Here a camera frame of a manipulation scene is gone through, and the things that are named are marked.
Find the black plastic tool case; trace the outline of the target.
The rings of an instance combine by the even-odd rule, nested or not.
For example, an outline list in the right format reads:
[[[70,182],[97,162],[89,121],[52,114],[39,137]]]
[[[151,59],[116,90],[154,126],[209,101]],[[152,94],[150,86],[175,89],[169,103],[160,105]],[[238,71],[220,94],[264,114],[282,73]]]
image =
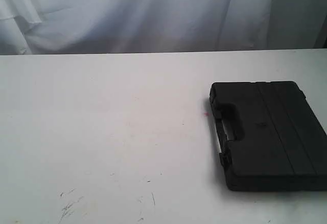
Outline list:
[[[209,103],[229,190],[326,190],[326,133],[294,81],[215,82]]]

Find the white backdrop curtain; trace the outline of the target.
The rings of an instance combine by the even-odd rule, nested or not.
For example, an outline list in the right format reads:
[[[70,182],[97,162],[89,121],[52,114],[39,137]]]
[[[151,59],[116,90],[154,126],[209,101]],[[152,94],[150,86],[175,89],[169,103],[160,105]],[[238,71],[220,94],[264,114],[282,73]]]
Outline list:
[[[1,0],[1,54],[320,48],[326,0]]]

